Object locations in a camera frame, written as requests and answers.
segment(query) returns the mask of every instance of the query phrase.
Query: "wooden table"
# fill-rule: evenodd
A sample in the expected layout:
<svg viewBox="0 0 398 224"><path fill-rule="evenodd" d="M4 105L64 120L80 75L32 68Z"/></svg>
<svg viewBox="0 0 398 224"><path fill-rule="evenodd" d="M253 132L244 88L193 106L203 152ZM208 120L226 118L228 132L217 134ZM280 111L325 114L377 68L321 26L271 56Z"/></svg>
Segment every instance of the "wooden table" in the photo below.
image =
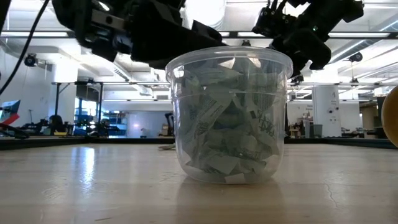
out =
<svg viewBox="0 0 398 224"><path fill-rule="evenodd" d="M0 152L0 223L398 223L398 151L286 145L262 185L188 178L156 145Z"/></svg>

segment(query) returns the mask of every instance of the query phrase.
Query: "white column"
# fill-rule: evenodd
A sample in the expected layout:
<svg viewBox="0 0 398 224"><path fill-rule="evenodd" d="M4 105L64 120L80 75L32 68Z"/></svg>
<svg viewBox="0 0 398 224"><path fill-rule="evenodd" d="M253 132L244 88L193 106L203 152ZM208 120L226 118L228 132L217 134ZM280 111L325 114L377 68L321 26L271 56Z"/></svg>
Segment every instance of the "white column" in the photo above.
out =
<svg viewBox="0 0 398 224"><path fill-rule="evenodd" d="M312 90L314 124L322 124L324 137L340 137L340 104L337 86L315 86Z"/></svg>
<svg viewBox="0 0 398 224"><path fill-rule="evenodd" d="M53 82L75 82L78 76L78 65L68 60L53 65L54 78ZM55 99L57 94L57 86L52 85L50 103L49 103L49 116L55 113ZM70 85L64 89L59 95L58 101L58 115L62 117L62 120L73 122L75 119L75 98L76 98L76 86Z"/></svg>

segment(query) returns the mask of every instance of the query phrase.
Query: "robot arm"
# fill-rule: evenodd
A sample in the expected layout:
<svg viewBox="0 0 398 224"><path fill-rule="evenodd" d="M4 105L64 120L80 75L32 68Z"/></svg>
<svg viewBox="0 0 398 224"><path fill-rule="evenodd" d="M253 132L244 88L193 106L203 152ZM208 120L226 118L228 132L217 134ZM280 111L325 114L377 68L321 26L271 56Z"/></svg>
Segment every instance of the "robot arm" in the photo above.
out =
<svg viewBox="0 0 398 224"><path fill-rule="evenodd" d="M118 52L131 60L164 69L175 57L208 47L224 46L219 32L194 21L182 27L180 8L185 0L52 0L61 24L75 32L79 43L92 53L113 61ZM282 10L310 3L297 18ZM363 15L357 0L277 0L262 9L253 32L273 38L269 46L288 55L294 76L311 60L311 69L321 69L330 60L324 44L328 33L344 19L351 22Z"/></svg>

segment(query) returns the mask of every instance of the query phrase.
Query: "plastic tub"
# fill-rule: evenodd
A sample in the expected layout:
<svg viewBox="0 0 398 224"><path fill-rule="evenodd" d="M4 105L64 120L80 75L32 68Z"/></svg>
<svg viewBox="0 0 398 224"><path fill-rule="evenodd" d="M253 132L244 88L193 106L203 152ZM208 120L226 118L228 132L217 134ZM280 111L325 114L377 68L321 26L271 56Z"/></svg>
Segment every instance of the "plastic tub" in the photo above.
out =
<svg viewBox="0 0 398 224"><path fill-rule="evenodd" d="M256 47L197 50L166 67L177 156L192 178L248 184L269 179L284 151L288 56Z"/></svg>

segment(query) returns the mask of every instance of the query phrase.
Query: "ceiling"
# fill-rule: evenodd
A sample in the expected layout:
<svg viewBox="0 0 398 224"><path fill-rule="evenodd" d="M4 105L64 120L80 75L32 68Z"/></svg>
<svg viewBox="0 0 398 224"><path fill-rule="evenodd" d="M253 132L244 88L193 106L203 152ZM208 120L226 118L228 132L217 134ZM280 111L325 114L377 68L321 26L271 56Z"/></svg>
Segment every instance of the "ceiling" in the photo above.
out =
<svg viewBox="0 0 398 224"><path fill-rule="evenodd" d="M227 0L225 15L223 23L220 25L219 31L251 31L259 11L262 7L265 7L267 1L259 0ZM393 22L398 21L398 0L365 0L364 16L357 19L349 24L344 21L340 22L334 32L378 32L383 28L391 25ZM39 9L41 8L42 0L12 0L11 8L7 21L4 25L4 30L8 31L20 31L29 30ZM204 6L202 16L194 18L202 20L203 17L208 16L206 10L211 7ZM294 9L292 6L287 6L285 9L286 13L293 16L299 15L306 6L299 6ZM46 11L44 12L37 30L40 31L67 31L61 24L59 24L57 18L52 9L52 5L49 4ZM25 39L5 39L2 38L2 43L8 45L22 45ZM228 45L241 45L242 39L225 39ZM252 46L256 47L267 47L271 40L269 39L250 39ZM354 45L358 44L361 40L342 40L342 39L330 39L326 42L327 46L332 50L332 57L344 55L347 49L353 48ZM118 55L116 59L116 65L103 60L95 55L90 54L88 49L81 48L74 39L68 38L49 38L49 39L33 39L31 42L31 49L38 49L34 47L53 47L57 50L52 52L50 57L48 54L42 54L43 58L49 60L52 63L56 63L57 60L71 59L78 62L81 65L79 76L81 77L93 77L100 81L123 81L123 79L116 75L114 72L115 66L120 69L123 73L128 74L129 78L135 81L146 81L146 82L164 82L164 74L157 75L156 71L153 71L147 64L132 62L128 55ZM361 49L360 52L363 54L363 61L350 62L340 60L339 62L326 66L326 71L338 71L336 72L323 72L323 78L317 81L321 82L334 82L332 80L337 79L341 82L348 82L351 77L358 77L360 82L381 82L394 80L392 78L398 78L398 63L396 58L398 56L398 41L396 40L381 40L372 45L366 46ZM303 71L305 81L313 82L313 72L308 69ZM109 86L108 89L117 89L116 86ZM308 94L310 90L301 90L300 94Z"/></svg>

